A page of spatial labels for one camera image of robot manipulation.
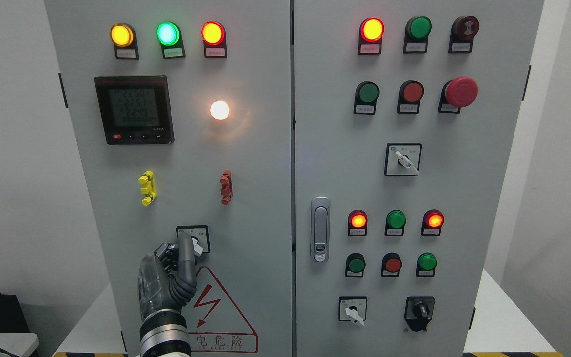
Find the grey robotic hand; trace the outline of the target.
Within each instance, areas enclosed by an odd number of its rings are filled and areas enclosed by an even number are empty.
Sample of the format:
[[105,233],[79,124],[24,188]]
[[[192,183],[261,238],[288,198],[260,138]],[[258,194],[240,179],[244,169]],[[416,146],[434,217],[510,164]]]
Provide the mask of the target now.
[[175,271],[154,254],[141,259],[138,296],[142,320],[163,309],[181,311],[195,296],[196,262],[193,240],[188,233],[179,233],[177,249],[171,251],[171,262],[177,263]]

